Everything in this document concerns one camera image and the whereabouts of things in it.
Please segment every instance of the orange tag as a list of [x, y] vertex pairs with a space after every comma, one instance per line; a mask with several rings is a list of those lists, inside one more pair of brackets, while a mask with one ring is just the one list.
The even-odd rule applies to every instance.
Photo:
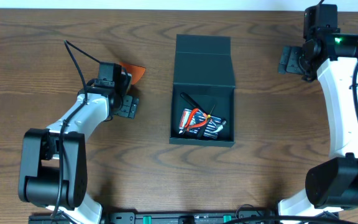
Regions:
[[146, 72], [146, 68], [144, 67], [131, 65], [124, 62], [120, 62], [119, 64], [125, 67], [128, 73], [132, 74], [132, 85], [135, 85]]

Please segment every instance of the wood grain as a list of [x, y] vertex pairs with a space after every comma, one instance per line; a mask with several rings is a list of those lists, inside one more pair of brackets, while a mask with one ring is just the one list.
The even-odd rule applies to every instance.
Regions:
[[[358, 13], [340, 13], [358, 34]], [[304, 187], [328, 158], [318, 82], [279, 75], [284, 45], [302, 43], [302, 12], [0, 9], [0, 223], [44, 212], [17, 196], [23, 134], [61, 117], [81, 88], [63, 39], [100, 60], [147, 68], [135, 120], [114, 118], [87, 143], [88, 192], [107, 207], [138, 211], [271, 206]], [[176, 34], [232, 37], [236, 145], [168, 144]], [[98, 65], [78, 56], [86, 79]], [[341, 218], [358, 222], [358, 209]]]

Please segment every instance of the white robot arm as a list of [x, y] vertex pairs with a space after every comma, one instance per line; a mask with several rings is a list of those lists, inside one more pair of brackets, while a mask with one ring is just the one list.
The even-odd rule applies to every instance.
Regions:
[[[353, 153], [358, 158], [358, 124], [352, 90], [349, 88], [352, 85], [356, 63], [357, 58], [350, 57], [339, 57], [337, 61], [327, 59], [317, 70], [328, 113], [331, 138], [330, 159], [345, 157], [347, 153]], [[306, 189], [278, 203], [279, 215], [316, 216], [324, 211], [339, 212], [341, 210], [343, 210], [341, 207], [314, 208], [308, 200]]]
[[[99, 62], [69, 42], [65, 45], [81, 75], [83, 89], [62, 118], [46, 129], [26, 132], [19, 198], [52, 210], [52, 220], [60, 212], [71, 222], [100, 223], [102, 206], [86, 193], [85, 142], [97, 125], [113, 115], [134, 118], [139, 100], [126, 94], [132, 75], [125, 68], [115, 63]], [[68, 45], [99, 62], [98, 78], [85, 84]], [[49, 159], [58, 159], [59, 169], [42, 165], [41, 160]]]
[[304, 75], [306, 81], [320, 82], [328, 113], [330, 161], [308, 172], [306, 188], [280, 201], [278, 214], [312, 217], [358, 207], [358, 119], [353, 95], [356, 90], [358, 99], [358, 36], [340, 34], [336, 5], [318, 4], [305, 11], [304, 38], [302, 49], [285, 48], [290, 52], [283, 55], [279, 72], [284, 73], [284, 68]]

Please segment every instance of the black box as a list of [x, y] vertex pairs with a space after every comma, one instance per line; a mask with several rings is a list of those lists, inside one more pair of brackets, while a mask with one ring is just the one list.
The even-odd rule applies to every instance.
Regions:
[[[234, 145], [234, 71], [231, 62], [230, 37], [177, 35], [173, 74], [170, 144], [198, 146]], [[179, 123], [185, 108], [192, 110], [180, 93], [190, 95], [213, 116], [227, 124], [217, 139], [189, 138], [179, 134]]]

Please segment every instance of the red-handled pliers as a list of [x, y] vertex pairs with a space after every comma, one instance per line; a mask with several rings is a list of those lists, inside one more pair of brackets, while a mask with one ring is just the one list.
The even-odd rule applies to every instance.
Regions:
[[[203, 114], [203, 116], [205, 117], [205, 120], [204, 120], [203, 122], [201, 122], [201, 123], [194, 124], [194, 125], [190, 126], [191, 120], [193, 119], [194, 115], [195, 115], [198, 111]], [[189, 130], [192, 129], [192, 128], [200, 128], [200, 127], [206, 125], [210, 120], [212, 121], [212, 118], [211, 118], [211, 115], [210, 115], [210, 114], [203, 113], [200, 109], [194, 108], [194, 109], [191, 111], [191, 113], [190, 113], [190, 115], [189, 115], [189, 118], [187, 119], [187, 123], [186, 123], [186, 125], [185, 125], [185, 129], [186, 129], [187, 131], [189, 131]]]

